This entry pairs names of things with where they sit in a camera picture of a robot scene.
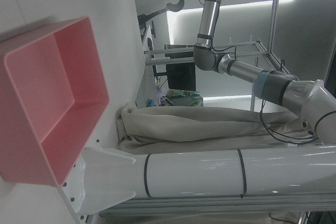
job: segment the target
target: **light strip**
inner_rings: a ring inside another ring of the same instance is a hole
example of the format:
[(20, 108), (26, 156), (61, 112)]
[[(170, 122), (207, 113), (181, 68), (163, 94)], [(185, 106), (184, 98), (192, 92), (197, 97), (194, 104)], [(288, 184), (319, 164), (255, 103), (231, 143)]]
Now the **light strip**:
[[(294, 0), (279, 0), (279, 4), (281, 3), (288, 3)], [(273, 0), (269, 1), (260, 1), (260, 2), (252, 2), (252, 3), (244, 3), (244, 4), (237, 4), (237, 5), (223, 5), (219, 9), (232, 9), (232, 8), (242, 8), (242, 7), (252, 7), (252, 6), (263, 6), (263, 5), (272, 5)], [(167, 23), (168, 23), (168, 33), (169, 33), (169, 42), (171, 45), (174, 44), (174, 26), (178, 15), (187, 14), (187, 13), (195, 13), (201, 12), (203, 8), (195, 8), (195, 9), (185, 9), (181, 10), (177, 13), (168, 11), (167, 12)]]
[(233, 100), (233, 99), (242, 99), (242, 98), (251, 98), (252, 95), (227, 95), (225, 97), (203, 97), (203, 101), (214, 101), (214, 100)]

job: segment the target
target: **pink plastic bin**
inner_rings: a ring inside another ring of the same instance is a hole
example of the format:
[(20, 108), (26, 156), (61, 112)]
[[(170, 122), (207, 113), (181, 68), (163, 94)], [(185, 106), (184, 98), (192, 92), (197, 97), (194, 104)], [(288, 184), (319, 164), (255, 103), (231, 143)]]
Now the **pink plastic bin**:
[(88, 17), (0, 43), (0, 173), (61, 186), (109, 98)]

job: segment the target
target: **computer monitor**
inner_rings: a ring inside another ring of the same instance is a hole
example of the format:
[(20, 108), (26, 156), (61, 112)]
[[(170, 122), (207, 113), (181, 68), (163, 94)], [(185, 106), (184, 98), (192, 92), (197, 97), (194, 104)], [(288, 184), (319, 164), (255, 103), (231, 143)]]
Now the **computer monitor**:
[[(165, 45), (165, 49), (193, 47), (187, 45)], [(193, 57), (193, 52), (165, 54), (171, 59)], [(195, 63), (178, 63), (166, 65), (168, 86), (170, 89), (196, 91)]]

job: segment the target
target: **robotic arm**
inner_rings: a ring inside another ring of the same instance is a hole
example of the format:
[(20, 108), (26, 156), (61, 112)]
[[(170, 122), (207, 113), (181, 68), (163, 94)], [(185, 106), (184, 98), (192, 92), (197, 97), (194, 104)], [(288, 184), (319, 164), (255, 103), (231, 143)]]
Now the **robotic arm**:
[(255, 96), (270, 101), (300, 117), (303, 127), (324, 144), (336, 143), (336, 99), (322, 80), (299, 81), (291, 74), (267, 71), (231, 58), (213, 54), (212, 40), (221, 0), (205, 0), (200, 31), (194, 46), (194, 61), (201, 70), (227, 73), (255, 84)]

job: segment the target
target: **beige cloth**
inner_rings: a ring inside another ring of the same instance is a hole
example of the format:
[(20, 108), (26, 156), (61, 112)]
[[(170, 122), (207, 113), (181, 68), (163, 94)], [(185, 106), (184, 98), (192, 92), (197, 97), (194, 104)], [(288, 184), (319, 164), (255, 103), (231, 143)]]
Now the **beige cloth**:
[[(308, 136), (291, 112), (264, 113), (263, 119), (277, 132)], [(258, 112), (229, 108), (127, 105), (117, 129), (119, 148), (132, 154), (287, 146), (267, 133)]]

